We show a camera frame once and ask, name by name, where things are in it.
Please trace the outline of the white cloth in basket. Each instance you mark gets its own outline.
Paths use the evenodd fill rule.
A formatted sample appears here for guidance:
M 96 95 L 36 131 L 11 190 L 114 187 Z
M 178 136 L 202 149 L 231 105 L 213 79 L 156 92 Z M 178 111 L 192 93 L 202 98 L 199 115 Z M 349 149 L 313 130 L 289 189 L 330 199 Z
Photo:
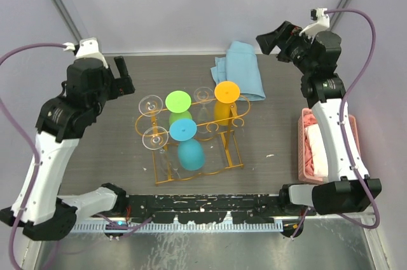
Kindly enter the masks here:
M 321 130 L 315 116 L 308 112 L 303 117 L 305 134 L 305 171 L 314 177 L 328 176 L 328 161 Z

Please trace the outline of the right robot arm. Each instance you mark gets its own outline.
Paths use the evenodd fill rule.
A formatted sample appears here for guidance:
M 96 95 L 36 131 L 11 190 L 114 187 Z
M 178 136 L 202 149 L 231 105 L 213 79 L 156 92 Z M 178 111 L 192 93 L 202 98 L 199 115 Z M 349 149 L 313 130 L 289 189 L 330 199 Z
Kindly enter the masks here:
M 363 212 L 381 193 L 362 162 L 350 127 L 345 87 L 335 69 L 341 54 L 341 37 L 321 31 L 308 37 L 291 22 L 256 37 L 265 55 L 279 48 L 277 59 L 292 63 L 302 73 L 301 92 L 317 120 L 328 160 L 328 181 L 320 185 L 284 184 L 279 208 L 294 215 L 302 206 L 320 215 Z

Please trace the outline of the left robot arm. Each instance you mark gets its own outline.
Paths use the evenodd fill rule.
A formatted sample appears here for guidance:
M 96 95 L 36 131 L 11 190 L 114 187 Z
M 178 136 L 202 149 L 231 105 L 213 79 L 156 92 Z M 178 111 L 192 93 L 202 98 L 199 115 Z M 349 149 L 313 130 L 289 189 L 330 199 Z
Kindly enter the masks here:
M 79 196 L 58 195 L 66 166 L 85 129 L 96 122 L 108 100 L 135 91 L 125 59 L 115 57 L 114 62 L 119 78 L 99 59 L 76 59 L 67 68 L 62 93 L 45 102 L 40 110 L 35 143 L 39 159 L 32 160 L 16 202 L 1 210 L 1 221 L 21 227 L 31 240 L 59 241 L 75 224 L 97 213 L 108 212 L 119 217 L 127 211 L 125 190 L 112 183 Z M 37 178 L 23 215 L 18 219 L 17 213 L 35 166 L 39 168 Z

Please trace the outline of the blue plastic wine glass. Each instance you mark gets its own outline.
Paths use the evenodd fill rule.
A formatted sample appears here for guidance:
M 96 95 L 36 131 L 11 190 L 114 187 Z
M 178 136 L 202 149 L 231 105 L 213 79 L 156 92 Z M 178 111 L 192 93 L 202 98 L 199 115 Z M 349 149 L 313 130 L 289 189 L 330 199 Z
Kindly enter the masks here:
M 197 124 L 192 119 L 180 119 L 170 126 L 170 136 L 179 145 L 177 156 L 181 166 L 188 171 L 197 171 L 205 164 L 205 153 L 201 143 L 194 139 Z

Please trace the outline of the clear flute glass front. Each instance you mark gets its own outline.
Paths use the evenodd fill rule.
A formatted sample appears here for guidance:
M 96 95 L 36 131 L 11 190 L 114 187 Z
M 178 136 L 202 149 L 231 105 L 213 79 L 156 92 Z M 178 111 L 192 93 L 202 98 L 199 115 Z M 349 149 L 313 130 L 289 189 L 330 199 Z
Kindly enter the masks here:
M 163 109 L 163 101 L 157 95 L 147 95 L 140 100 L 138 108 L 143 116 L 156 116 Z

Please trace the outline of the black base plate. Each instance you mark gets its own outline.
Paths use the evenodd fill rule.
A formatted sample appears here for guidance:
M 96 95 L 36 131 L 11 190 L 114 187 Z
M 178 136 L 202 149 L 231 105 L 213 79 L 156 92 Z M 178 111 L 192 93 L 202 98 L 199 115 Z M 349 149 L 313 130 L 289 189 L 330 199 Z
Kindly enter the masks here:
M 136 222 L 151 218 L 155 224 L 220 223 L 231 215 L 233 224 L 273 223 L 276 217 L 300 217 L 304 206 L 283 206 L 272 194 L 131 195 L 130 217 Z

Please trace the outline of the orange plastic wine glass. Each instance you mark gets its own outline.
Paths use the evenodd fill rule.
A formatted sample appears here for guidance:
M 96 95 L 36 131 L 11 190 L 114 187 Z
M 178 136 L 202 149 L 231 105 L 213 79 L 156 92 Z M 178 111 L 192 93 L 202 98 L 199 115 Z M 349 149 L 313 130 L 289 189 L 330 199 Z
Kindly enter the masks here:
M 232 81 L 222 81 L 215 87 L 214 96 L 216 98 L 214 120 L 220 126 L 227 126 L 230 117 L 230 106 L 235 105 L 238 100 L 240 88 Z

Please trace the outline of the clear flute glass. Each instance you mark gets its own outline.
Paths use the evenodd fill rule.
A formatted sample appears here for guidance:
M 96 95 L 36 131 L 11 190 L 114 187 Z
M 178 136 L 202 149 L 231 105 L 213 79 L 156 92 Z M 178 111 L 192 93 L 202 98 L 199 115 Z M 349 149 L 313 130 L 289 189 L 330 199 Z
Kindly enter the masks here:
M 156 116 L 163 109 L 163 101 L 157 95 L 147 95 L 140 100 L 138 108 L 143 116 Z
M 213 90 L 206 86 L 199 87 L 194 92 L 195 102 L 200 104 L 200 110 L 197 117 L 197 124 L 200 124 L 198 126 L 198 133 L 204 134 L 208 132 L 206 123 L 210 121 L 210 112 L 207 105 L 212 102 L 213 98 Z
M 160 158 L 160 166 L 168 179 L 172 178 L 172 161 L 169 156 L 167 142 L 168 131 L 162 126 L 152 126 L 142 135 L 142 143 L 146 149 L 157 151 Z

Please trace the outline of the pink plastic basket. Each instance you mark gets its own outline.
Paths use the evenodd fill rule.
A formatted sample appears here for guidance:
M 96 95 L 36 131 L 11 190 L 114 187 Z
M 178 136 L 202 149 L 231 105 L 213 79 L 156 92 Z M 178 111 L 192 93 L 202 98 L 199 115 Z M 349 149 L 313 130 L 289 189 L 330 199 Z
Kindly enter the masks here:
M 305 171 L 305 157 L 304 157 L 305 134 L 303 126 L 303 117 L 308 112 L 312 113 L 312 111 L 308 108 L 302 109 L 300 118 L 298 120 L 298 180 L 310 184 L 323 184 L 328 181 L 328 177 L 325 178 L 314 177 L 312 175 L 307 174 Z

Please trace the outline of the light blue folded cloth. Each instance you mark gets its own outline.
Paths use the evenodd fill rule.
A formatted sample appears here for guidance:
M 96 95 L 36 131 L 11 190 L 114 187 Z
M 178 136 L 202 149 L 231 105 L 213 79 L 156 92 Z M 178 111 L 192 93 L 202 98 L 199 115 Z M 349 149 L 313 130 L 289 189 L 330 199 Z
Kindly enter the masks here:
M 214 59 L 215 66 L 210 69 L 216 84 L 231 81 L 240 88 L 240 94 L 249 101 L 265 100 L 258 60 L 252 45 L 234 41 L 224 57 Z

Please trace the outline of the green plastic wine glass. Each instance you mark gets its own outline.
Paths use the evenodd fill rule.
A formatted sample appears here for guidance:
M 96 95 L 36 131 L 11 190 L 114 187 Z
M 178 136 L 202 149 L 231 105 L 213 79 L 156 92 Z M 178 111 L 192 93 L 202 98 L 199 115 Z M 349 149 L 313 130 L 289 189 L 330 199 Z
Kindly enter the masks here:
M 191 97 L 185 91 L 176 90 L 169 93 L 165 99 L 165 105 L 170 111 L 169 126 L 180 119 L 193 119 L 189 112 Z

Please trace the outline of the clear flute glass back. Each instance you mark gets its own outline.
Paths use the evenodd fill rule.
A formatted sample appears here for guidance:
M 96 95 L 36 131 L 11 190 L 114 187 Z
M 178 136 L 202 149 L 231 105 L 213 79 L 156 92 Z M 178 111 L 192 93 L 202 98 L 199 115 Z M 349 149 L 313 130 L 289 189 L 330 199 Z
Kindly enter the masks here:
M 197 117 L 197 124 L 200 124 L 198 126 L 198 133 L 204 134 L 208 132 L 206 123 L 210 121 L 210 112 L 207 105 L 212 102 L 213 98 L 213 90 L 206 86 L 199 87 L 194 92 L 195 102 L 200 104 L 200 110 Z

